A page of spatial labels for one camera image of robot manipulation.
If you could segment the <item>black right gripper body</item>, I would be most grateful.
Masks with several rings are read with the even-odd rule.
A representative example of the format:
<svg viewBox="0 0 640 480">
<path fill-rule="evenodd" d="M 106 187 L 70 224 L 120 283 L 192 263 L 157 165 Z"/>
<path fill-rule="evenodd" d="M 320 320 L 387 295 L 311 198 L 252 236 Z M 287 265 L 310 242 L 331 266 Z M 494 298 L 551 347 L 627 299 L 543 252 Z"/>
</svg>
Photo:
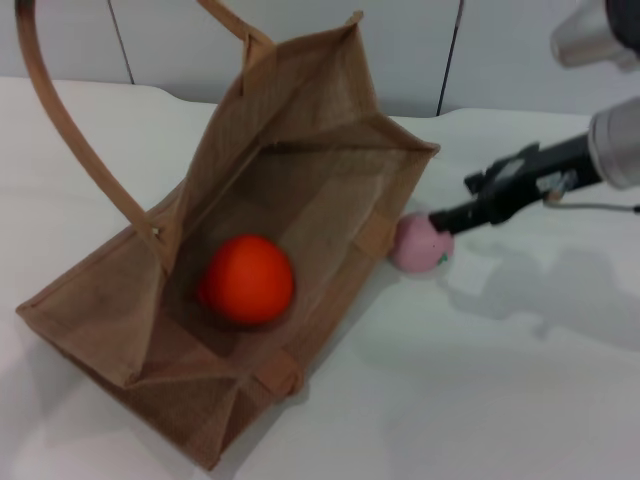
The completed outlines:
<svg viewBox="0 0 640 480">
<path fill-rule="evenodd" d="M 552 192 L 600 182 L 585 134 L 546 148 L 534 143 L 464 179 L 473 196 L 465 218 L 474 225 L 501 224 Z"/>
</svg>

